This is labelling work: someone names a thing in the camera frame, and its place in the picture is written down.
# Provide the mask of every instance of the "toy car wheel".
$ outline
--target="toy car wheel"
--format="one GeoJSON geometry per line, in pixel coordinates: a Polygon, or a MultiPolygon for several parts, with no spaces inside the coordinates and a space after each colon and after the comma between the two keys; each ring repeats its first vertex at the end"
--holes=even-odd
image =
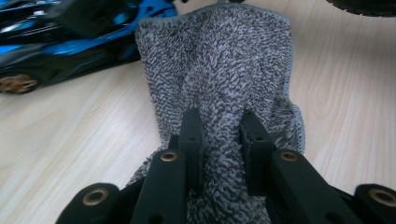
{"type": "Polygon", "coordinates": [[[12,76],[0,75],[0,92],[23,94],[38,87],[38,81],[29,75],[20,73],[12,76]]]}

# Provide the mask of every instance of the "wood grain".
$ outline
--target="wood grain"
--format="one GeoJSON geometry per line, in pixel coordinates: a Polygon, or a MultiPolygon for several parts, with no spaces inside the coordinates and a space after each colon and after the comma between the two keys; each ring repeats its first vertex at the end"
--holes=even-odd
{"type": "MultiPolygon", "coordinates": [[[[246,3],[290,18],[290,98],[303,112],[305,156],[346,192],[371,182],[396,189],[396,19],[351,15],[324,0],[246,3]]],[[[160,145],[141,62],[3,94],[0,108],[0,223],[54,223],[84,187],[123,188],[160,145]]]]}

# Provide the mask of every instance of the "gold rim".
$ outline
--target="gold rim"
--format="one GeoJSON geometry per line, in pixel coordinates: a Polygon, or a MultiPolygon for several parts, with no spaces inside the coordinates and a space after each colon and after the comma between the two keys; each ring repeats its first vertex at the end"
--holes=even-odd
{"type": "Polygon", "coordinates": [[[0,92],[24,93],[31,91],[36,85],[37,81],[25,74],[0,78],[0,92]]]}

